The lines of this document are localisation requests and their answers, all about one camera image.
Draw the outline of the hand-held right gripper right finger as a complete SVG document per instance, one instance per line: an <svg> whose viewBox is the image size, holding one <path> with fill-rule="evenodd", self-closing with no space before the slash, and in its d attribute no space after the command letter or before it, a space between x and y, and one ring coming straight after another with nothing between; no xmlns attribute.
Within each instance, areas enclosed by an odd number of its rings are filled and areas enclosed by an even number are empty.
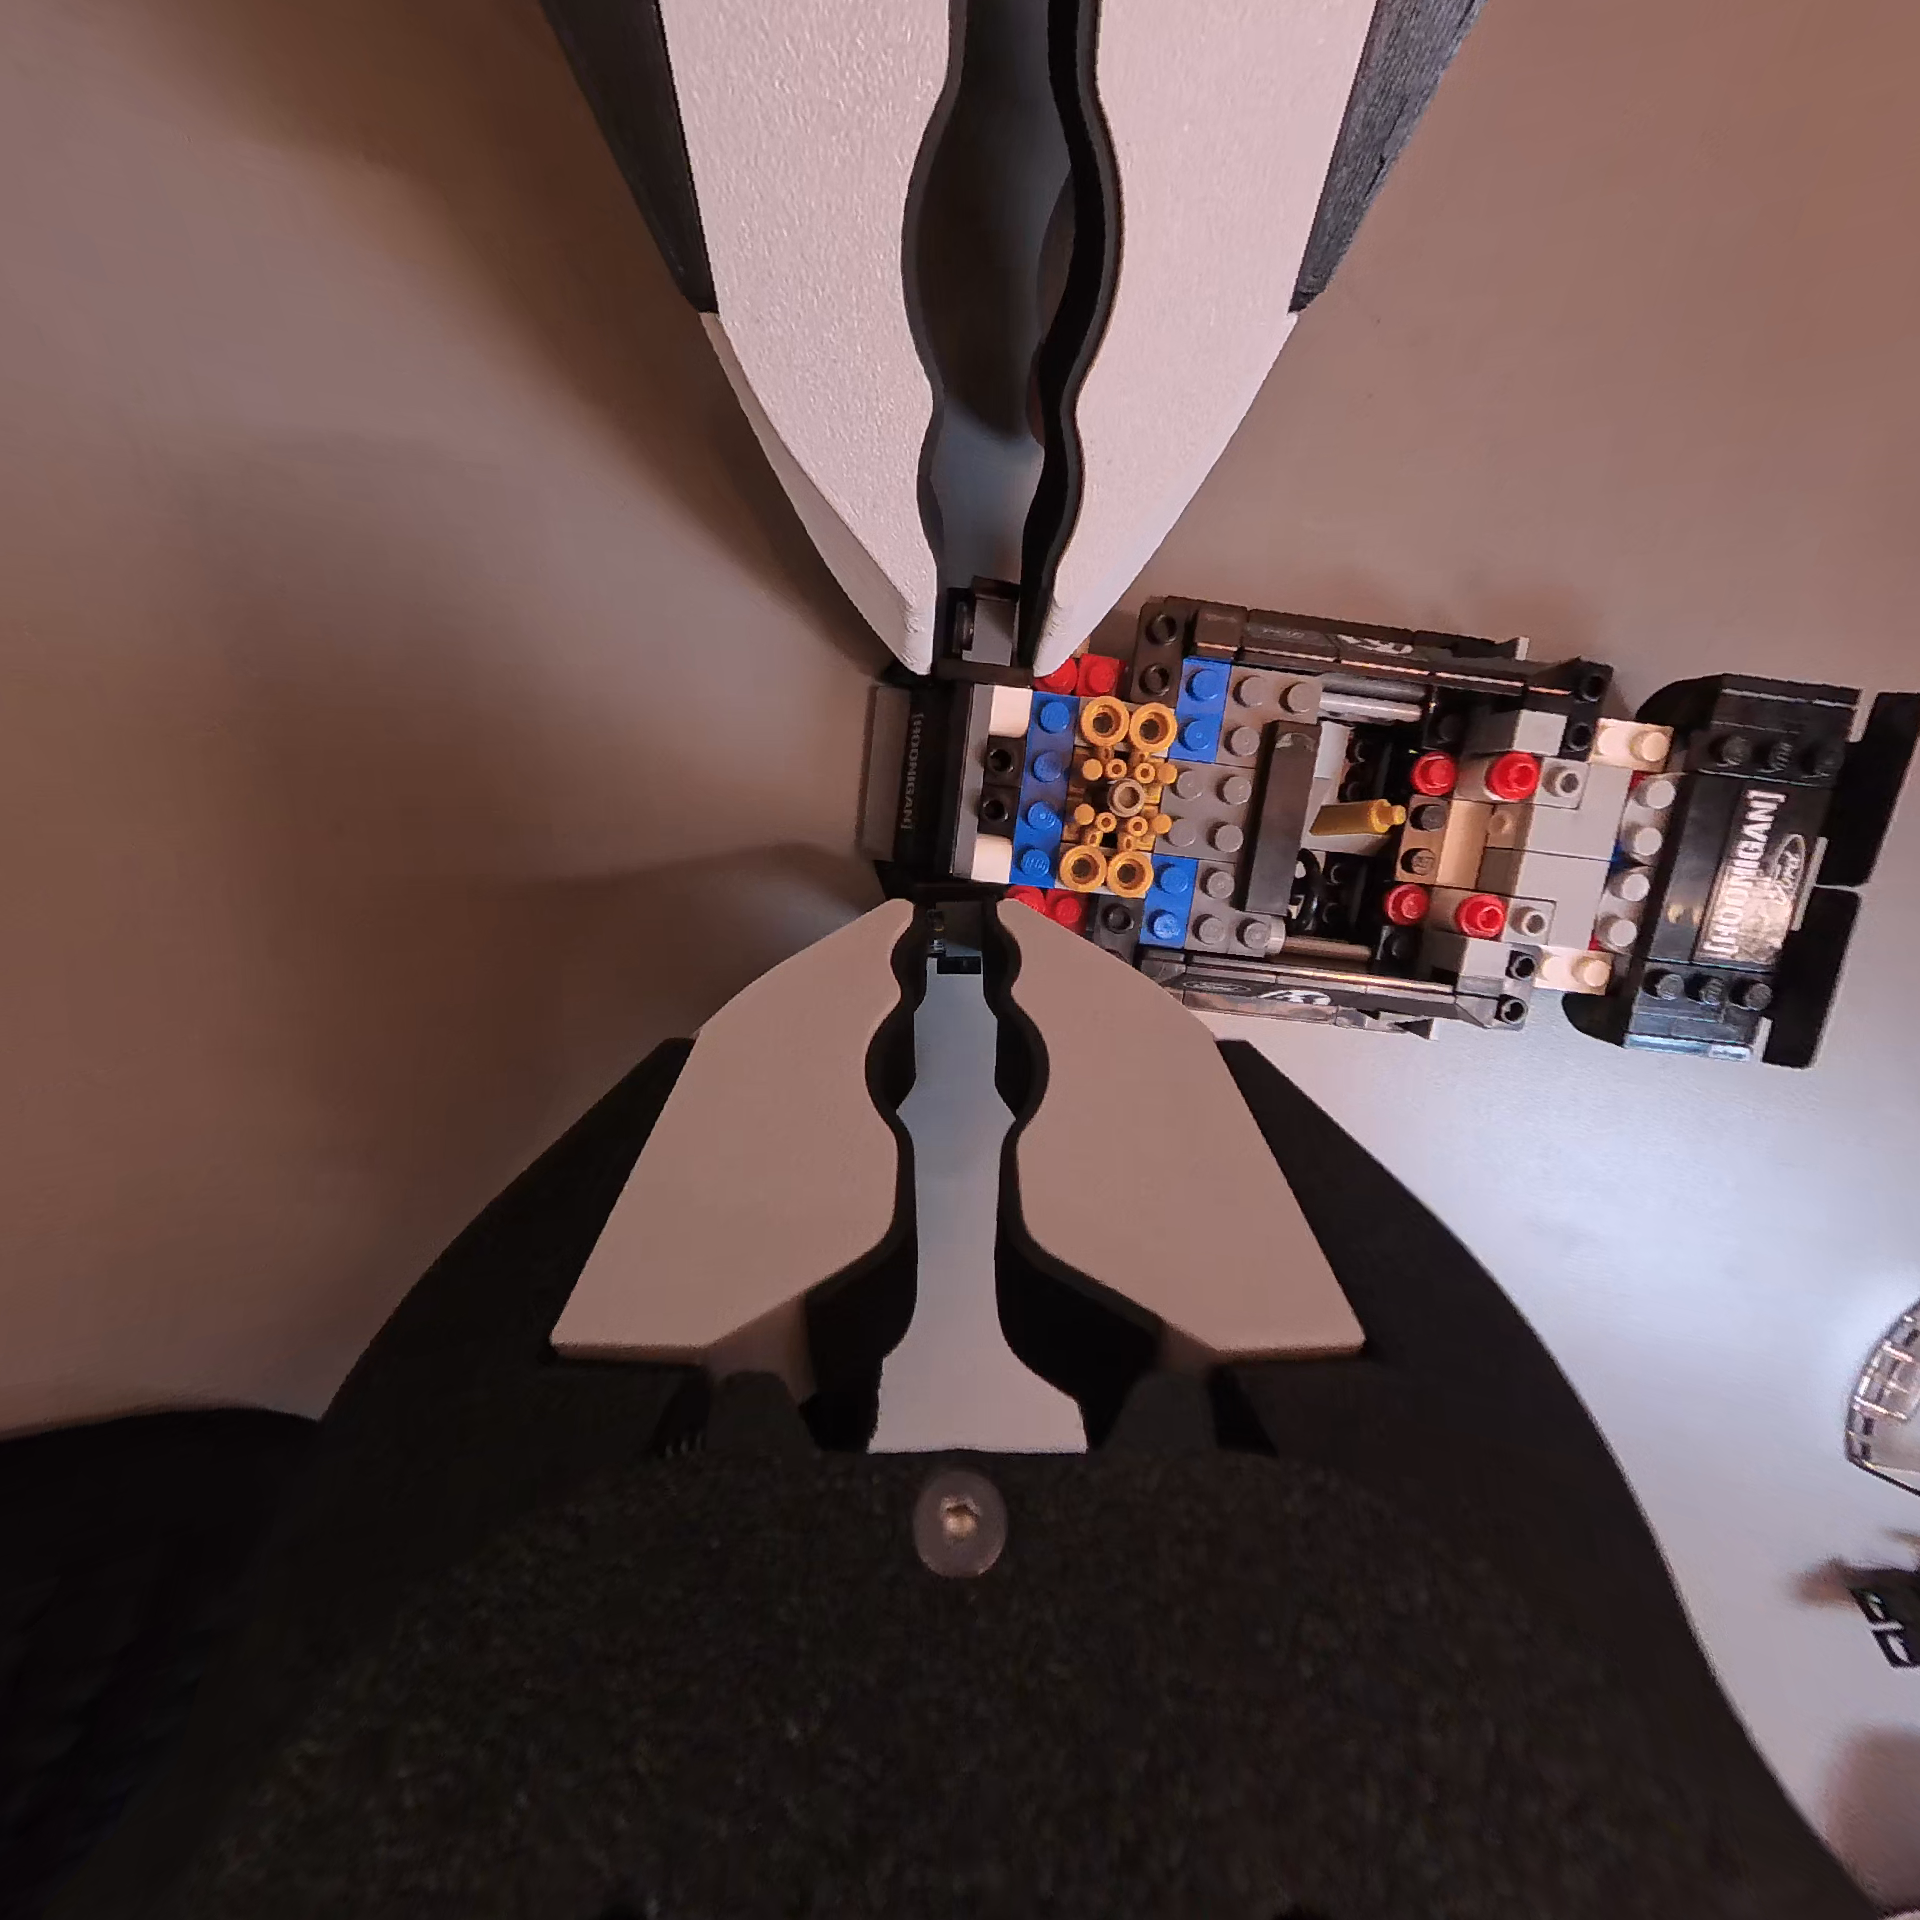
<svg viewBox="0 0 1920 1920"><path fill-rule="evenodd" d="M1193 1360L1344 1354L1359 1320L1214 1034L1021 903L1004 1034L1037 1048L1014 1128L1026 1236Z"/></svg>

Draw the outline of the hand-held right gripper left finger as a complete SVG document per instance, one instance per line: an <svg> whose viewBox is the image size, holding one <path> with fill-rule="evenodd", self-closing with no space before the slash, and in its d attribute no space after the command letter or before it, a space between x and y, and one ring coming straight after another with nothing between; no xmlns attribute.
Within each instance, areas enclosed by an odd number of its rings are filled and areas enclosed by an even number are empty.
<svg viewBox="0 0 1920 1920"><path fill-rule="evenodd" d="M890 900L758 976L700 1029L552 1348L816 1374L805 1297L879 1248L898 1145L869 1048L901 1004Z"/></svg>

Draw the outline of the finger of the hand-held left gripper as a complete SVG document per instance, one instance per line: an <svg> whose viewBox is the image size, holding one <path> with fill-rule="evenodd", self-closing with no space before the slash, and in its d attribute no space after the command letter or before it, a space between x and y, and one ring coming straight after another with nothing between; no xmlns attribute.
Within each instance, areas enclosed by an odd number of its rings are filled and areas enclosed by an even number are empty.
<svg viewBox="0 0 1920 1920"><path fill-rule="evenodd" d="M1093 633L1279 354L1374 13L1366 1L1046 9L1072 244L1036 360L1026 664L1057 664Z"/></svg>
<svg viewBox="0 0 1920 1920"><path fill-rule="evenodd" d="M927 668L927 375L908 188L951 56L946 4L662 1L716 312L706 334L784 490L888 650Z"/></svg>

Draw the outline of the black lego panel piece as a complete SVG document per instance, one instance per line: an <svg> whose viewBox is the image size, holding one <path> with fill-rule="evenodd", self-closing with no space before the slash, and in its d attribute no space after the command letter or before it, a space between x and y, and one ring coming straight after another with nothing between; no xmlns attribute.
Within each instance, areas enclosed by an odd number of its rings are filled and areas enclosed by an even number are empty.
<svg viewBox="0 0 1920 1920"><path fill-rule="evenodd" d="M1917 1568L1834 1558L1829 1574L1855 1602L1888 1666L1917 1669Z"/></svg>

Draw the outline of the transparent lego windshield piece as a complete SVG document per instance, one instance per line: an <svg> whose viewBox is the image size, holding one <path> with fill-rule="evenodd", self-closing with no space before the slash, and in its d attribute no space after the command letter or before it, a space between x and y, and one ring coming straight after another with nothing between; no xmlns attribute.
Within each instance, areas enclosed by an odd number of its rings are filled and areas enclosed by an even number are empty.
<svg viewBox="0 0 1920 1920"><path fill-rule="evenodd" d="M1842 1450L1863 1471L1917 1492L1917 1302L1863 1358L1842 1416Z"/></svg>

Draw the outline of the partly built lego car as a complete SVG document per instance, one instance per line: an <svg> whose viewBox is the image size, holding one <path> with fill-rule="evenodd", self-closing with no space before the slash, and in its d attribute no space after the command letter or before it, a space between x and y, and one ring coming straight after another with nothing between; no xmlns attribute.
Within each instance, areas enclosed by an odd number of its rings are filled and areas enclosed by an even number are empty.
<svg viewBox="0 0 1920 1920"><path fill-rule="evenodd" d="M894 896L1010 896L1196 1012L1429 1034L1557 997L1621 1046L1810 1068L1916 748L1916 695L1161 596L1028 673L958 596L873 692Z"/></svg>

